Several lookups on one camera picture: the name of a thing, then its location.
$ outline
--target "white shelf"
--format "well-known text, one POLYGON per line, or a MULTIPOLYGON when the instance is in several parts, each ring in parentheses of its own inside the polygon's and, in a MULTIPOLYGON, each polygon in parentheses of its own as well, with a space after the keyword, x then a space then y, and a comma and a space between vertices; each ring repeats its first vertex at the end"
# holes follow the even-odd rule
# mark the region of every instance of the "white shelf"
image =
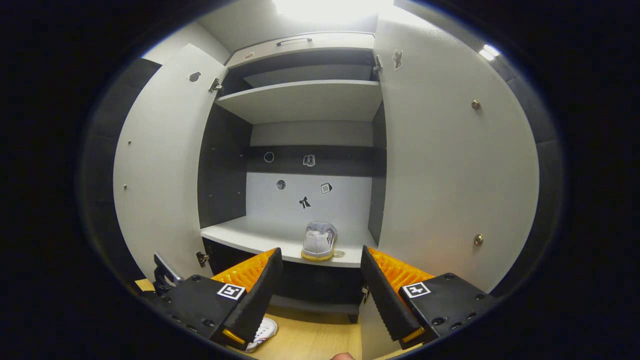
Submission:
POLYGON ((362 245, 377 248, 366 227, 338 228, 335 250, 344 251, 344 256, 334 256, 328 261, 309 261, 300 255, 305 239, 305 226, 306 224, 277 224, 258 218, 241 217, 206 227, 200 233, 204 238, 254 254, 279 247, 285 261, 343 268, 360 267, 362 245))
POLYGON ((372 121, 377 81, 313 80, 263 86, 220 97, 216 104, 251 124, 283 121, 372 121))

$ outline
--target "wooden floor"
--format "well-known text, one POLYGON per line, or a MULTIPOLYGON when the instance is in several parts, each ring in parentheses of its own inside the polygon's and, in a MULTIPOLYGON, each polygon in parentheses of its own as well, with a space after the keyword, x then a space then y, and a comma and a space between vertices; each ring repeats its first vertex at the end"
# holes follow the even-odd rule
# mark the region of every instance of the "wooden floor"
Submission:
MULTIPOLYGON (((136 281, 136 284, 142 290, 154 290, 146 279, 136 281)), ((360 322, 350 323, 346 315, 269 306, 265 317, 278 324, 276 336, 263 342, 251 354, 229 348, 260 360, 329 360, 341 352, 349 352, 356 360, 371 360, 362 359, 360 322)), ((412 349, 398 350, 375 360, 390 359, 412 349)))

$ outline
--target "white sneaker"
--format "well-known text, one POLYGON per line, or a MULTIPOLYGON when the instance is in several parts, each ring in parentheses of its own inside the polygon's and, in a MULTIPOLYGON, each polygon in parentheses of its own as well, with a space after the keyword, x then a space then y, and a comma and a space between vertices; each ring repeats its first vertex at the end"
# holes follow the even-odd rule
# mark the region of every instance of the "white sneaker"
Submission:
POLYGON ((335 227, 329 223, 310 222, 307 225, 302 257, 313 261, 329 260, 333 256, 333 246, 338 238, 335 227))
POLYGON ((272 319, 263 318, 258 331, 255 333, 253 343, 246 346, 245 352, 253 352, 264 340, 272 338, 278 332, 278 324, 272 319))

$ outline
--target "cabinet handle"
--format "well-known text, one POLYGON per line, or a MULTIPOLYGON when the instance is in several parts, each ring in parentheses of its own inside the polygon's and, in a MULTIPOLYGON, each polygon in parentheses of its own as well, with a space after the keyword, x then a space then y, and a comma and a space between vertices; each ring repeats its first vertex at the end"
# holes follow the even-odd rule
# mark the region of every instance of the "cabinet handle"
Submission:
POLYGON ((306 39, 307 41, 311 41, 311 38, 290 38, 290 39, 288 39, 288 40, 283 40, 283 41, 281 41, 281 42, 277 42, 277 43, 276 43, 276 46, 281 46, 281 45, 282 45, 282 43, 283 43, 283 42, 286 42, 286 41, 303 40, 303 39, 306 39))

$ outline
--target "open cabinet door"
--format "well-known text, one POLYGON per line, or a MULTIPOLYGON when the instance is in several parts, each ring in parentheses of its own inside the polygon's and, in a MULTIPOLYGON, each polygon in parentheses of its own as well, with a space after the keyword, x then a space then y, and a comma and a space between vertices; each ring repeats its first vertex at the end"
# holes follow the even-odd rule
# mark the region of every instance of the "open cabinet door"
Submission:
POLYGON ((202 135, 226 68, 188 44, 149 80, 122 127, 113 167, 113 197, 131 255, 153 279, 158 252, 180 275, 211 276, 198 219, 202 135))
MULTIPOLYGON (((483 57, 395 6, 380 11, 374 55, 387 123, 378 250, 489 292, 518 257, 536 212, 538 155, 524 111, 483 57)), ((375 323, 363 318, 371 314, 363 309, 363 324, 375 323)), ((390 341, 380 332, 362 332, 363 354, 390 341)))

